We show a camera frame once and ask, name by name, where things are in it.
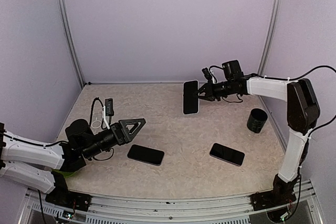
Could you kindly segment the black phone table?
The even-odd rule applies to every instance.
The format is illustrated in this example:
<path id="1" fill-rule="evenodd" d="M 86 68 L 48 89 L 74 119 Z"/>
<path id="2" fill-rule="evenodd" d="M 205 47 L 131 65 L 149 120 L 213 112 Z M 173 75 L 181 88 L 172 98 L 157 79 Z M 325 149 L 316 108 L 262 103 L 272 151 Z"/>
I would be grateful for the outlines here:
<path id="1" fill-rule="evenodd" d="M 160 166 L 164 157 L 164 152 L 153 148 L 133 144 L 127 154 L 129 159 Z"/>

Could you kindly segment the clear magsafe phone case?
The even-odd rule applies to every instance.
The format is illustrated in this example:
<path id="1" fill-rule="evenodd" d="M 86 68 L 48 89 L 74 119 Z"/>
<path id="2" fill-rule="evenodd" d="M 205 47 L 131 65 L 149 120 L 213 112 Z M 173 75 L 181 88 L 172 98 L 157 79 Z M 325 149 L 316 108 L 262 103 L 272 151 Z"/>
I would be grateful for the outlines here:
<path id="1" fill-rule="evenodd" d="M 103 118 L 101 114 L 94 114 L 92 116 L 90 127 L 92 129 L 99 129 L 102 127 L 103 124 Z"/>

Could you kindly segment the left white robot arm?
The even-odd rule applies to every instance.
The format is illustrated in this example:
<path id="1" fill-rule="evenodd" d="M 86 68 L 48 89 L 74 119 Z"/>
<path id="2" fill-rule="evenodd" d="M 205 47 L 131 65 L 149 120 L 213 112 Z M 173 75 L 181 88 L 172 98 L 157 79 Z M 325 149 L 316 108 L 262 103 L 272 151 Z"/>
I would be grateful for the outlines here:
<path id="1" fill-rule="evenodd" d="M 78 119 L 66 128 L 67 140 L 47 144 L 19 137 L 2 123 L 1 176 L 46 194 L 52 192 L 60 204 L 69 205 L 74 195 L 58 172 L 74 173 L 96 155 L 132 142 L 145 124 L 144 118 L 119 120 L 94 134 L 85 119 Z"/>

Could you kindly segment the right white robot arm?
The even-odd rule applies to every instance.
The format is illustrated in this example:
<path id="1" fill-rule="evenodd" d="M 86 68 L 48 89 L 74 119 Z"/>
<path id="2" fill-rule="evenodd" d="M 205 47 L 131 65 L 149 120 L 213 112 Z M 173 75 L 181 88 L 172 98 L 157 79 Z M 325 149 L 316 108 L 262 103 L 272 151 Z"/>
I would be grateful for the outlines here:
<path id="1" fill-rule="evenodd" d="M 226 78 L 214 83 L 208 68 L 202 70 L 207 82 L 192 91 L 194 97 L 205 101 L 220 100 L 232 94 L 256 95 L 285 101 L 287 104 L 287 124 L 289 140 L 277 176 L 285 183 L 297 178 L 303 162 L 304 147 L 320 116 L 320 107 L 311 81 L 302 75 L 297 78 L 275 78 L 256 73 L 244 74 L 238 60 L 222 64 Z"/>

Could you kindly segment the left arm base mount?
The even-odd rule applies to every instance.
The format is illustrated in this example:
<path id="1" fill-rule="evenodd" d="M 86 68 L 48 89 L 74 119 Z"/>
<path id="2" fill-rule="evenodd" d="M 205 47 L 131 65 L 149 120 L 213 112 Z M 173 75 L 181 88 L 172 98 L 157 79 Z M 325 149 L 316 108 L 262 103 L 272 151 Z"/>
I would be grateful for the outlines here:
<path id="1" fill-rule="evenodd" d="M 54 189 L 46 194 L 45 201 L 57 206 L 87 212 L 91 203 L 91 195 L 70 191 L 62 174 L 54 174 Z"/>

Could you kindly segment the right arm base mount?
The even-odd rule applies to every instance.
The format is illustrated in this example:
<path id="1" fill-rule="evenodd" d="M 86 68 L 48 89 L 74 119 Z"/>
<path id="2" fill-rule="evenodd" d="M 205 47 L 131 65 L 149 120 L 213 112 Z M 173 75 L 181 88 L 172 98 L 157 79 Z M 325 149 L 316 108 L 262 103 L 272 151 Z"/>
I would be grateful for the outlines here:
<path id="1" fill-rule="evenodd" d="M 250 195 L 254 211 L 277 207 L 295 201 L 296 196 L 293 189 L 297 180 L 295 178 L 293 181 L 286 183 L 276 175 L 272 190 L 256 192 Z"/>

